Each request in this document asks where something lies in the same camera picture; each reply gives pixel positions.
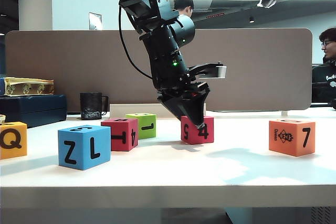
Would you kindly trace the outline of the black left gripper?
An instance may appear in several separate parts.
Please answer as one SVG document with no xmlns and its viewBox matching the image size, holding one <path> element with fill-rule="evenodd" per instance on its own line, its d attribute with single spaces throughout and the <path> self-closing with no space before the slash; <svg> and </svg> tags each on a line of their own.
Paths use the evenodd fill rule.
<svg viewBox="0 0 336 224">
<path fill-rule="evenodd" d="M 207 83 L 197 82 L 196 76 L 204 74 L 207 66 L 188 68 L 179 49 L 149 45 L 148 54 L 153 84 L 161 94 L 157 100 L 177 119 L 186 116 L 197 129 L 203 128 L 204 102 L 210 89 Z"/>
</svg>

